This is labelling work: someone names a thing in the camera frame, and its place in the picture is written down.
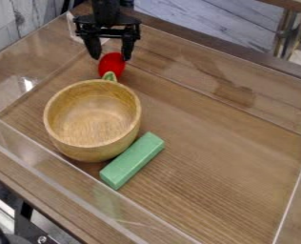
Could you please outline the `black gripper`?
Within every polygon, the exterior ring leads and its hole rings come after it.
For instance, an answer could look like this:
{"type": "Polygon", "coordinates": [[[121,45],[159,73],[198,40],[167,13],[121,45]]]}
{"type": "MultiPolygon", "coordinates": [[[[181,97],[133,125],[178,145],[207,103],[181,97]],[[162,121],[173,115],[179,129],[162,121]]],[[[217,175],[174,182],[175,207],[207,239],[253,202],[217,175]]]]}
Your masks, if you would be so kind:
{"type": "Polygon", "coordinates": [[[129,61],[135,40],[141,39],[142,21],[121,11],[121,0],[91,0],[93,12],[74,17],[75,34],[82,37],[90,56],[101,57],[101,40],[122,38],[123,61],[129,61]]]}

